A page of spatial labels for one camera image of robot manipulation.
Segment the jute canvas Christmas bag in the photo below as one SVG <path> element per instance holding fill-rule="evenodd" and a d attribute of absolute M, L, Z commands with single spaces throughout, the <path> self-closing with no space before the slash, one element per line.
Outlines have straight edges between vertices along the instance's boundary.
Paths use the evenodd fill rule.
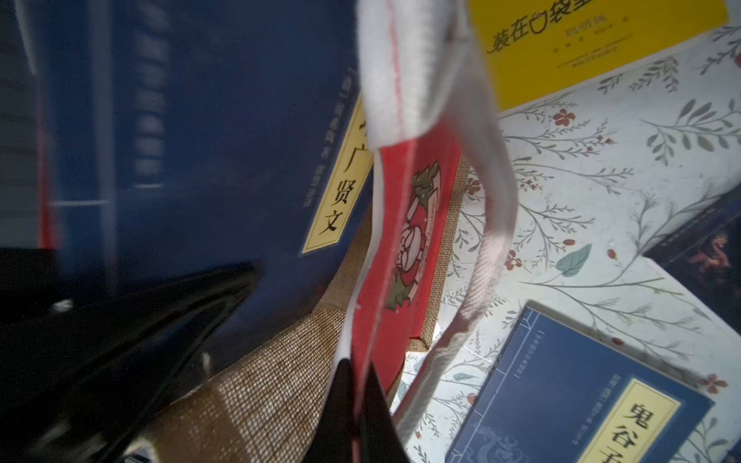
<path fill-rule="evenodd" d="M 513 242 L 517 193 L 482 50 L 463 1 L 362 1 L 361 102 L 374 155 L 372 213 L 314 310 L 167 407 L 140 445 L 154 462 L 302 462 L 343 359 L 354 398 L 375 370 L 408 442 L 437 384 L 493 299 Z M 430 298 L 447 208 L 466 158 L 484 232 L 450 326 L 397 408 L 390 403 Z"/>

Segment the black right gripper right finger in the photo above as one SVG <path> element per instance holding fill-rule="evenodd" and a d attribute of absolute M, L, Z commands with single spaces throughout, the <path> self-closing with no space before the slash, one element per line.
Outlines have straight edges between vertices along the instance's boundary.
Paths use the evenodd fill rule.
<path fill-rule="evenodd" d="M 355 414 L 357 404 L 360 412 Z M 375 370 L 370 370 L 364 395 L 357 402 L 351 362 L 339 362 L 315 436 L 302 462 L 409 462 Z"/>

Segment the blue book yellow label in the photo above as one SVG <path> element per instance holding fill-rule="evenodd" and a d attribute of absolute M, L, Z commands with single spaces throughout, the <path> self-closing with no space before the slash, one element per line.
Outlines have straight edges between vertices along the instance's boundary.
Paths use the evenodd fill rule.
<path fill-rule="evenodd" d="M 352 1 L 17 1 L 44 88 L 50 207 L 77 299 L 250 262 L 224 370 L 307 314 L 361 208 L 308 246 L 358 100 Z"/>

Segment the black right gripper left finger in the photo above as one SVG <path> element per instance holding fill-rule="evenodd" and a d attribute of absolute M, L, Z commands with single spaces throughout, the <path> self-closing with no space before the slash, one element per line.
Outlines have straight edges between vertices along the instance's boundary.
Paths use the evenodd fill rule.
<path fill-rule="evenodd" d="M 81 304 L 53 250 L 3 249 L 2 460 L 121 461 L 260 278 L 245 262 Z"/>

